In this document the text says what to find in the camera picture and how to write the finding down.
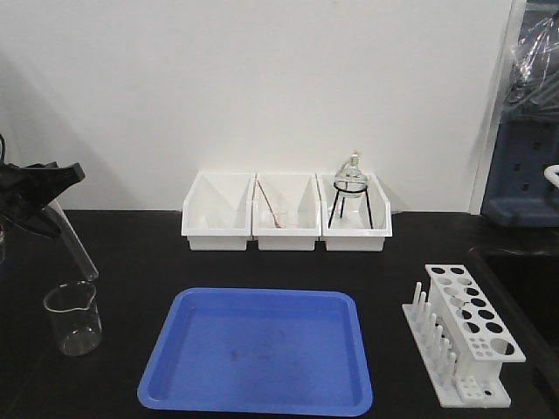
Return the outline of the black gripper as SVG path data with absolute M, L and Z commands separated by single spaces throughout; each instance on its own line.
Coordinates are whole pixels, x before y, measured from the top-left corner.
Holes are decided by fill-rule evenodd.
M 59 237 L 61 229 L 43 208 L 84 179 L 79 163 L 59 167 L 54 161 L 20 167 L 1 160 L 1 217 L 30 233 Z

